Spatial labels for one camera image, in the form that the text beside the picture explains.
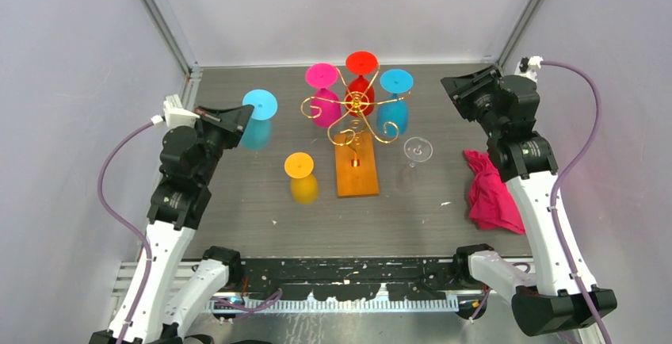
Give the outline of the yellow wine glass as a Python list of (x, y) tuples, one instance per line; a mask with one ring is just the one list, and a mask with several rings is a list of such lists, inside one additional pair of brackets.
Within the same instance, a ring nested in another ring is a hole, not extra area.
[(319, 195), (313, 158), (305, 152), (295, 152), (284, 162), (285, 173), (290, 177), (290, 193), (295, 202), (310, 204)]

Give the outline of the clear wine glass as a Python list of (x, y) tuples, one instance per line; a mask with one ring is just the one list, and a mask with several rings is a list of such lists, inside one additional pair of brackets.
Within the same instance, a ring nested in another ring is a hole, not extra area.
[(403, 153), (407, 164), (399, 172), (397, 186), (400, 191), (408, 193), (420, 184), (422, 176), (418, 168), (433, 156), (433, 145), (425, 138), (414, 136), (404, 143)]

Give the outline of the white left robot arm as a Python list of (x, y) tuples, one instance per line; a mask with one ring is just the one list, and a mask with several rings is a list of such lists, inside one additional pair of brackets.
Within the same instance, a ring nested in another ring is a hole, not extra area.
[[(123, 303), (109, 327), (92, 333), (92, 343), (182, 343), (195, 318), (216, 292), (235, 291), (243, 279), (241, 255), (208, 248), (197, 271), (172, 295), (178, 267), (212, 194), (208, 188), (226, 150), (239, 145), (253, 105), (231, 109), (165, 106), (161, 116), (124, 137), (105, 159), (97, 180), (104, 209), (141, 243), (141, 254)], [(159, 155), (161, 179), (151, 195), (147, 227), (140, 231), (114, 211), (103, 194), (105, 173), (131, 139), (159, 124), (168, 128)]]

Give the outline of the pink wine glass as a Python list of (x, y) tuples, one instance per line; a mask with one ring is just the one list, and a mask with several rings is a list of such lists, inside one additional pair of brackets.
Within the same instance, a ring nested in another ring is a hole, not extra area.
[(329, 63), (314, 64), (307, 69), (305, 80), (315, 88), (309, 106), (311, 120), (320, 128), (329, 128), (342, 115), (340, 99), (330, 89), (339, 80), (337, 68)]

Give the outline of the blue wine glass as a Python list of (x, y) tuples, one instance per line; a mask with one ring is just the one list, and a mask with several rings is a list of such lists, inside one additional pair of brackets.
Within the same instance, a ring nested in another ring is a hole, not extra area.
[(409, 109), (403, 97), (414, 85), (413, 76), (403, 69), (385, 71), (380, 86), (391, 96), (378, 105), (376, 123), (386, 138), (403, 135), (408, 126)]
[(272, 118), (278, 110), (277, 99), (268, 90), (255, 89), (244, 95), (242, 105), (251, 105), (254, 110), (241, 144), (249, 150), (259, 151), (270, 141), (273, 132)]

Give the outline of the red wine glass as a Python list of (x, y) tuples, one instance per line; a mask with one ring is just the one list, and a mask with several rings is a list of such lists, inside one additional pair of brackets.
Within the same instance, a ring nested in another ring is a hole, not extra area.
[(365, 106), (359, 105), (352, 109), (349, 114), (352, 117), (358, 117), (360, 113), (368, 116), (375, 107), (373, 104), (375, 101), (375, 88), (365, 76), (377, 72), (379, 69), (378, 60), (371, 52), (353, 52), (346, 58), (346, 68), (357, 77), (347, 86), (348, 90), (346, 91), (345, 101), (350, 102), (353, 100), (353, 96), (355, 96), (364, 103), (368, 102)]

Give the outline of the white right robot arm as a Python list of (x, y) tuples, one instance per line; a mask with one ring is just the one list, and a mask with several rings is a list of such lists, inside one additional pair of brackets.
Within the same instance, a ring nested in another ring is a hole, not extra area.
[(526, 273), (487, 244), (460, 247), (452, 278), (463, 289), (478, 283), (511, 306), (521, 331), (530, 336), (596, 325), (617, 308), (612, 289), (590, 272), (567, 218), (560, 187), (569, 174), (559, 168), (550, 143), (535, 131), (540, 104), (538, 71), (550, 65), (523, 58), (511, 75), (490, 66), (441, 84), (460, 116), (487, 134), (487, 152), (521, 215), (535, 265)]

